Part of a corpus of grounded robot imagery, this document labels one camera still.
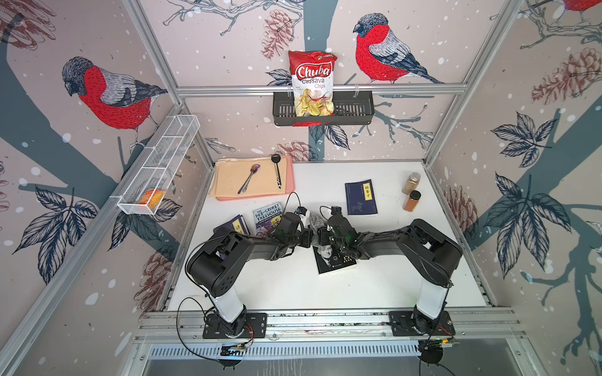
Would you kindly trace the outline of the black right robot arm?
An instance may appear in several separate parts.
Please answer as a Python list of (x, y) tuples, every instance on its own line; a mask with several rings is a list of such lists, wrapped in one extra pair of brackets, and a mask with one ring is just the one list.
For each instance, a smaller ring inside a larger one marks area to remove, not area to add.
[(359, 233), (346, 217), (335, 214), (317, 228), (317, 240), (319, 245), (330, 245), (355, 260), (404, 256), (422, 277), (414, 321), (433, 326), (441, 318), (462, 251), (425, 220), (414, 219), (398, 230)]

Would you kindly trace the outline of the black portrait cover book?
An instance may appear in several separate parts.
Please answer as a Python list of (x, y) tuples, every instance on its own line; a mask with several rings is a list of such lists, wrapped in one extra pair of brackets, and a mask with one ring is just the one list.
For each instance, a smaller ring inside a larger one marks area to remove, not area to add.
[(354, 268), (357, 265), (355, 259), (342, 254), (337, 248), (331, 245), (313, 246), (313, 251), (320, 275)]

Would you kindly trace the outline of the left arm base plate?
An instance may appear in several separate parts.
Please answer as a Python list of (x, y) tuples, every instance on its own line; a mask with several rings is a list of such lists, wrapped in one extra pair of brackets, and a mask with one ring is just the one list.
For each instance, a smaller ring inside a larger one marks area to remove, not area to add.
[(244, 313), (232, 323), (218, 313), (206, 316), (202, 334), (204, 339), (250, 339), (264, 338), (267, 329), (266, 313)]

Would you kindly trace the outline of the blue book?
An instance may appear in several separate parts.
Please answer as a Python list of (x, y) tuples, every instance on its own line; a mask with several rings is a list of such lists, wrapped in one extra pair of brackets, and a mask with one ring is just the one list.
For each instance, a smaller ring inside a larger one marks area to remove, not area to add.
[(346, 183), (346, 207), (349, 216), (372, 216), (378, 208), (371, 180)]
[(235, 231), (237, 233), (241, 233), (244, 235), (250, 235), (249, 227), (246, 224), (245, 218), (242, 215), (237, 215), (233, 219), (228, 220), (227, 222), (215, 227), (213, 229), (213, 233), (218, 232), (222, 228), (228, 228), (231, 231)]

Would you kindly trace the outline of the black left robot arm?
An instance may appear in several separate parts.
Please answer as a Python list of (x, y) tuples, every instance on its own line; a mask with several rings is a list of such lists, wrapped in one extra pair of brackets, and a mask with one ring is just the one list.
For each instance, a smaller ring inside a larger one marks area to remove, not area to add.
[(313, 233), (307, 227), (308, 219), (307, 209), (299, 207), (285, 213), (276, 228), (263, 237), (222, 226), (208, 241), (194, 248), (185, 274), (209, 296), (221, 324), (236, 334), (245, 325), (246, 307), (234, 285), (247, 261), (277, 261), (292, 255), (297, 247), (310, 247)]

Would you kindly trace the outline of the grey striped cloth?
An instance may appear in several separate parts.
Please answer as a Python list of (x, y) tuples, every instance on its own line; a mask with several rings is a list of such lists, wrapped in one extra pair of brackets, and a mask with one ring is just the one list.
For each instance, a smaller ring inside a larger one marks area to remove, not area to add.
[(307, 215), (307, 226), (314, 234), (317, 234), (320, 228), (327, 227), (327, 225), (327, 221), (319, 213), (310, 211)]

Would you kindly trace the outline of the Treehouse colourful paperback book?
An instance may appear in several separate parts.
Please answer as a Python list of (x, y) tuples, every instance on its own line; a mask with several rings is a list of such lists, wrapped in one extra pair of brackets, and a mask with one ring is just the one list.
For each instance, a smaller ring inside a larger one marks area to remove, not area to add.
[(274, 231), (282, 219), (283, 208), (279, 202), (273, 203), (253, 211), (256, 224), (256, 235), (263, 237)]

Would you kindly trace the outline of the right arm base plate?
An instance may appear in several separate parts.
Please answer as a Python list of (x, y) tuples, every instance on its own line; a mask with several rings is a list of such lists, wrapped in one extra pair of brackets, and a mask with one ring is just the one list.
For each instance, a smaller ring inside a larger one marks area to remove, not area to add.
[(398, 310), (388, 313), (389, 325), (395, 337), (432, 335), (433, 337), (452, 337), (456, 335), (452, 319), (444, 310), (440, 318), (429, 319), (418, 311)]

